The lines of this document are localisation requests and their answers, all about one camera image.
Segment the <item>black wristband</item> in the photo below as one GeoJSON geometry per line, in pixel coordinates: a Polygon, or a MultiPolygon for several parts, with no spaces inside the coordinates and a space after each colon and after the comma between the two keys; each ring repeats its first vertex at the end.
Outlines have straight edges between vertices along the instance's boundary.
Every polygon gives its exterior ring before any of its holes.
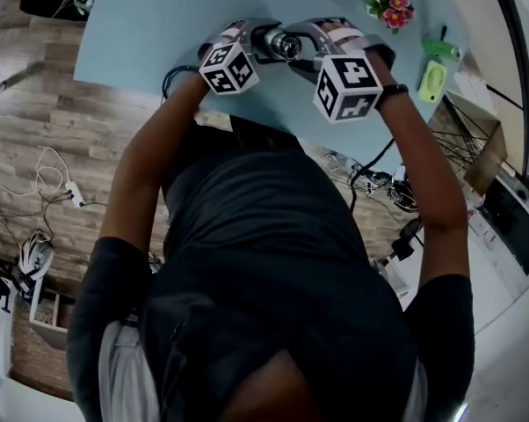
{"type": "Polygon", "coordinates": [[[383,104],[391,97],[401,94],[408,94],[409,89],[405,84],[390,84],[383,87],[382,93],[378,98],[375,109],[379,112],[383,104]]]}

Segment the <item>white power strip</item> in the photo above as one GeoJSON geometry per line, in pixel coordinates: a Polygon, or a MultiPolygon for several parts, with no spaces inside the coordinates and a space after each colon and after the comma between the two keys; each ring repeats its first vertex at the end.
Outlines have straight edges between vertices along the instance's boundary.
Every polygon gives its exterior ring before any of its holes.
{"type": "Polygon", "coordinates": [[[76,181],[68,180],[65,183],[66,194],[69,196],[69,199],[72,201],[75,207],[82,208],[85,206],[85,201],[83,195],[80,191],[80,188],[76,181]]]}

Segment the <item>white helmet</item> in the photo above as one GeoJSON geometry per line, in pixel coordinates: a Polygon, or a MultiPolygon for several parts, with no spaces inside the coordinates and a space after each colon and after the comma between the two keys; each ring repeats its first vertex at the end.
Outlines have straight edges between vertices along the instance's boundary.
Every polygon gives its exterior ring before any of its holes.
{"type": "Polygon", "coordinates": [[[52,244],[36,230],[20,245],[18,269],[27,279],[37,281],[47,274],[53,258],[52,244]]]}

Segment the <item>person's left hand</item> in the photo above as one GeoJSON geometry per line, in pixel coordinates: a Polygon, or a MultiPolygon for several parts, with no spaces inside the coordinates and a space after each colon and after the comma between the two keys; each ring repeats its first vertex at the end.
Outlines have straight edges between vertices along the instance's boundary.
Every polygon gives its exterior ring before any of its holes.
{"type": "Polygon", "coordinates": [[[245,19],[230,23],[217,35],[214,43],[227,44],[237,40],[237,38],[240,36],[240,32],[243,30],[245,23],[245,19]]]}

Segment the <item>person's right hand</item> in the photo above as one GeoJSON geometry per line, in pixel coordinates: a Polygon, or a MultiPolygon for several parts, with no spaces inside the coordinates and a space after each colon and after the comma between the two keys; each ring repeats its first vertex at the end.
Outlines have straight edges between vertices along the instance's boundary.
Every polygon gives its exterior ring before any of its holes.
{"type": "Polygon", "coordinates": [[[325,20],[321,23],[321,28],[344,54],[353,54],[364,49],[362,45],[364,34],[355,26],[340,21],[325,20]]]}

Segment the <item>person's right forearm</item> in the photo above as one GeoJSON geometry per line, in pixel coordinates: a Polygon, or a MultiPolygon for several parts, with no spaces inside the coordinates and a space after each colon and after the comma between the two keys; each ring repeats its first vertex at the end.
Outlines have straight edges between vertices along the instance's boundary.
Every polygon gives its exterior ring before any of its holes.
{"type": "Polygon", "coordinates": [[[401,154],[424,227],[419,285],[445,275],[467,277],[467,206],[452,167],[407,93],[386,98],[379,113],[401,154]]]}

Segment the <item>dark metal cylindrical part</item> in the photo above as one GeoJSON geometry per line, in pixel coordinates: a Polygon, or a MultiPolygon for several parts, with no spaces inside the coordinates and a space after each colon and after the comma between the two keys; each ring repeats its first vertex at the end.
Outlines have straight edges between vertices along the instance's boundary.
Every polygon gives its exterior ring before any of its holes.
{"type": "Polygon", "coordinates": [[[270,58],[278,61],[295,61],[301,52],[301,41],[284,31],[269,32],[264,37],[264,45],[270,58]]]}

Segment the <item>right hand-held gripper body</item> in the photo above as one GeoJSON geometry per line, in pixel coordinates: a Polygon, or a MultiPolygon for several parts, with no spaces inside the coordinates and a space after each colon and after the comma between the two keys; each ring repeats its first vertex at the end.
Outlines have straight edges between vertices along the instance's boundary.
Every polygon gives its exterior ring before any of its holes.
{"type": "Polygon", "coordinates": [[[373,50],[391,67],[394,50],[377,35],[359,36],[343,46],[327,35],[319,35],[314,47],[311,82],[315,85],[315,107],[330,124],[366,118],[383,92],[366,53],[373,50]]]}

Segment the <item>small pink flower pot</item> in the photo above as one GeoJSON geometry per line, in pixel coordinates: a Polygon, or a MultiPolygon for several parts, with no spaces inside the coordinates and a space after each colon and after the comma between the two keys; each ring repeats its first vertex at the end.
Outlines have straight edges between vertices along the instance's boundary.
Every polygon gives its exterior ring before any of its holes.
{"type": "Polygon", "coordinates": [[[398,34],[415,17],[410,0],[366,0],[366,11],[392,34],[398,34]]]}

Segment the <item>person's left forearm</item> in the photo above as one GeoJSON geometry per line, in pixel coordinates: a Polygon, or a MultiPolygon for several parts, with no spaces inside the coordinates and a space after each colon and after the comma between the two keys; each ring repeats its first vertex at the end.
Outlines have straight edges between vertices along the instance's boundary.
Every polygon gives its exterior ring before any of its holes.
{"type": "Polygon", "coordinates": [[[127,145],[113,176],[101,237],[148,253],[159,189],[208,91],[201,75],[184,77],[127,145]]]}

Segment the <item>person's black shirt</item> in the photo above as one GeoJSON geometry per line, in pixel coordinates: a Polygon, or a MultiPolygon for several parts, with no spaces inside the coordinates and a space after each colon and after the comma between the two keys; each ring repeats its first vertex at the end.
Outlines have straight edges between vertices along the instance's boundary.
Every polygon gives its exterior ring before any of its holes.
{"type": "Polygon", "coordinates": [[[100,237],[68,368],[86,422],[446,422],[474,369],[472,286],[402,309],[300,151],[239,149],[172,184],[165,261],[100,237]]]}

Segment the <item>lime green handheld fan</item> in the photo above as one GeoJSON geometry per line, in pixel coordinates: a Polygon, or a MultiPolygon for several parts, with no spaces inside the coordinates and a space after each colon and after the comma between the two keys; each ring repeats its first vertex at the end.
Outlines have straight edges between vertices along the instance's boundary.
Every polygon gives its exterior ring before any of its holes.
{"type": "Polygon", "coordinates": [[[418,97],[426,103],[437,104],[446,84],[447,68],[429,60],[418,88],[418,97]]]}

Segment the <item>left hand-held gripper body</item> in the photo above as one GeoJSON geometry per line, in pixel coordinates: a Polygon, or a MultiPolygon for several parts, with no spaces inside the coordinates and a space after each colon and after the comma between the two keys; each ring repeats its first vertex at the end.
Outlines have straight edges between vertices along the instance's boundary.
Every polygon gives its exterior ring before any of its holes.
{"type": "Polygon", "coordinates": [[[217,95],[241,94],[259,83],[251,33],[245,31],[245,25],[237,40],[227,44],[214,43],[217,33],[199,48],[199,73],[217,95]]]}

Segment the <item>black headphones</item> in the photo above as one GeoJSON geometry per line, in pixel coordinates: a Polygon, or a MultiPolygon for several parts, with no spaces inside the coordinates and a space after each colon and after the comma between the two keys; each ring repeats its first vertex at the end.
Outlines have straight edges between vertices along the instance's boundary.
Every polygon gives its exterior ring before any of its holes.
{"type": "Polygon", "coordinates": [[[387,196],[400,210],[410,214],[418,212],[417,202],[407,180],[391,178],[384,186],[387,196]]]}

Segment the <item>green plastic bottle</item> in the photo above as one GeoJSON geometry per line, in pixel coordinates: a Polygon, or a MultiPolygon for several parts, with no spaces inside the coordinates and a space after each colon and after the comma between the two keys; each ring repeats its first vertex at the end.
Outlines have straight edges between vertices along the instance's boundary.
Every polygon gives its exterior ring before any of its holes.
{"type": "Polygon", "coordinates": [[[434,55],[453,62],[459,62],[461,50],[459,47],[445,41],[447,26],[443,25],[438,39],[425,37],[422,40],[422,46],[428,55],[434,55]]]}

